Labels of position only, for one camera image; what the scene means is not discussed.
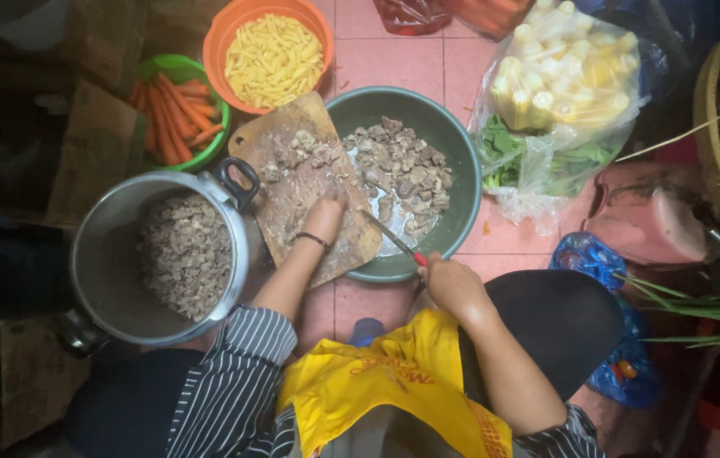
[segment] hand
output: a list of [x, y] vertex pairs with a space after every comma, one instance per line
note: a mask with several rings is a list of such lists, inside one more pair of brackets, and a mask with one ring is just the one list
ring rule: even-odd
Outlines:
[[497, 313], [481, 278], [470, 267], [434, 251], [427, 257], [427, 268], [419, 267], [427, 294], [440, 309], [456, 317], [467, 329]]
[[334, 188], [327, 190], [312, 204], [306, 216], [304, 232], [318, 237], [329, 245], [335, 243], [347, 203], [349, 203], [348, 194], [338, 193]]

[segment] black pants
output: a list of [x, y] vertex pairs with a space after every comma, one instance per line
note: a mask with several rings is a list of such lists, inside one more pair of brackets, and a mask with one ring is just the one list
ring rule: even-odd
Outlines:
[[[571, 398], [623, 335], [623, 312], [609, 291], [575, 271], [517, 271], [485, 289], [518, 343], [562, 400]], [[459, 328], [467, 397], [488, 407], [473, 342]]]
[[[485, 285], [504, 323], [569, 399], [620, 342], [623, 315], [597, 281], [574, 271], [518, 271]], [[476, 350], [459, 329], [464, 388], [488, 407]], [[202, 352], [158, 349], [95, 374], [75, 395], [64, 431], [87, 458], [156, 456], [168, 430], [187, 371]]]

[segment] red knife handle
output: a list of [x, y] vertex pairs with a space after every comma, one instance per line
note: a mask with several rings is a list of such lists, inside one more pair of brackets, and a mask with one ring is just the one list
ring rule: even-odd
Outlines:
[[427, 267], [427, 259], [421, 253], [414, 253], [414, 261], [420, 267]]

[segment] knife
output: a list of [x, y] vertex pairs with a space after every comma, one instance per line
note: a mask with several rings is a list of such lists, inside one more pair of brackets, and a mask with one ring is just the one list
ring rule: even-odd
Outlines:
[[415, 253], [413, 249], [408, 248], [408, 245], [405, 244], [402, 240], [399, 240], [396, 235], [391, 232], [390, 229], [388, 229], [385, 224], [382, 224], [377, 218], [374, 217], [373, 214], [368, 213], [365, 210], [360, 210], [363, 212], [364, 215], [366, 215], [366, 218], [371, 221], [371, 224], [374, 224], [377, 229], [380, 229], [382, 233], [385, 234], [386, 237], [388, 237], [389, 240], [394, 242], [394, 244], [402, 250], [403, 253], [410, 256], [412, 259], [414, 259], [414, 262], [417, 263], [417, 265], [421, 267], [427, 267], [427, 259], [425, 256], [423, 256], [421, 253]]

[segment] bracelet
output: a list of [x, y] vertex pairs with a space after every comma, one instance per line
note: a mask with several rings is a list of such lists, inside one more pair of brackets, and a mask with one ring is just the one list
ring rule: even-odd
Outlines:
[[295, 235], [295, 239], [294, 239], [294, 240], [298, 240], [298, 239], [300, 239], [301, 237], [306, 237], [307, 239], [312, 239], [312, 240], [318, 242], [321, 246], [324, 247], [324, 249], [325, 249], [326, 251], [329, 251], [329, 249], [331, 248], [331, 246], [329, 246], [329, 244], [327, 244], [326, 242], [324, 242], [323, 240], [321, 240], [320, 237], [317, 237], [316, 235], [309, 234], [308, 232], [298, 232], [298, 233]]

